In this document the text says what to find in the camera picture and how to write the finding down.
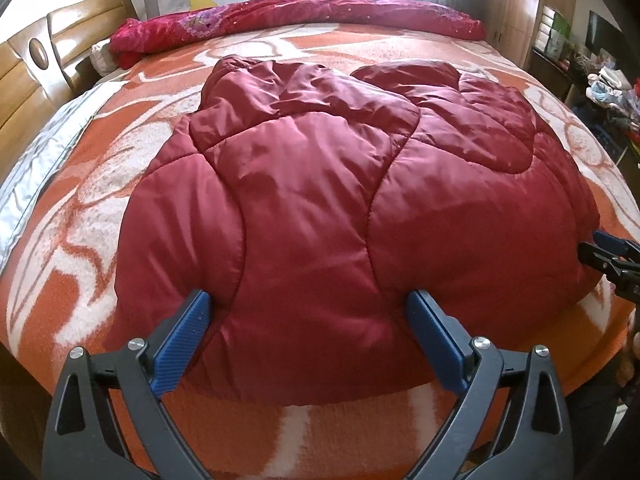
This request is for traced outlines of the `person's right hand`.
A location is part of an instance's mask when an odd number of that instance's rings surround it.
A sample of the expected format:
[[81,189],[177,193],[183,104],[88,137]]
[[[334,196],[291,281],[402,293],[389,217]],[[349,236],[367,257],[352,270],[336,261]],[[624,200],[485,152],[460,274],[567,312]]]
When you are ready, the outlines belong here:
[[620,386],[626,386],[634,376],[634,364],[640,360],[640,335],[636,321],[637,311],[629,315],[626,340],[620,352],[620,367],[617,371],[617,381]]

